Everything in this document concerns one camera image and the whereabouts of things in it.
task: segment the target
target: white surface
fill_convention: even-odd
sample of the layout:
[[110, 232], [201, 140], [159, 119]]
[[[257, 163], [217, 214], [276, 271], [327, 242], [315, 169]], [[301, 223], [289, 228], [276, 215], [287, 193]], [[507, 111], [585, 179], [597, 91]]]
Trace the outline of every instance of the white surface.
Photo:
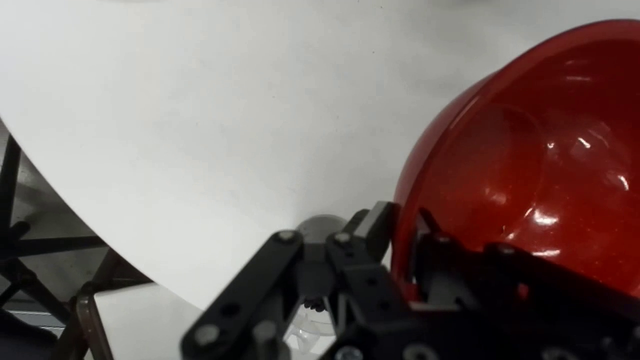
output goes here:
[[391, 197], [428, 119], [635, 0], [0, 0], [0, 113], [120, 254], [205, 305], [274, 230]]
[[115, 360], [175, 360], [199, 310], [162, 286], [97, 291], [96, 305]]

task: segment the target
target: glossy red dome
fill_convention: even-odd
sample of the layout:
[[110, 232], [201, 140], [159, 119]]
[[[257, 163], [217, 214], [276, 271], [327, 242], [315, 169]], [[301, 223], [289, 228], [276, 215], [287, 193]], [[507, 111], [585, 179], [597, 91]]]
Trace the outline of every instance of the glossy red dome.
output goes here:
[[401, 171], [393, 271], [417, 210], [479, 250], [509, 242], [640, 297], [640, 21], [541, 41], [458, 95]]

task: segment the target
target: gray floor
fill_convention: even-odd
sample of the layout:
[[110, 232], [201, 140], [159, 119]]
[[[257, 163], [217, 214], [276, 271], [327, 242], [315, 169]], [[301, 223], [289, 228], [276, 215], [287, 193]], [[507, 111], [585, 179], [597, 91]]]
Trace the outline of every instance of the gray floor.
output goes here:
[[[4, 156], [8, 132], [0, 121], [0, 156]], [[14, 199], [14, 220], [27, 220], [32, 230], [25, 237], [51, 235], [86, 235], [90, 228], [63, 203], [63, 199], [47, 186], [42, 174], [27, 161], [19, 160], [18, 188]], [[38, 277], [60, 297], [69, 299], [77, 287], [91, 277], [106, 250], [80, 250], [68, 254], [47, 254], [23, 258]], [[23, 293], [15, 293], [6, 308], [29, 310], [32, 302]]]

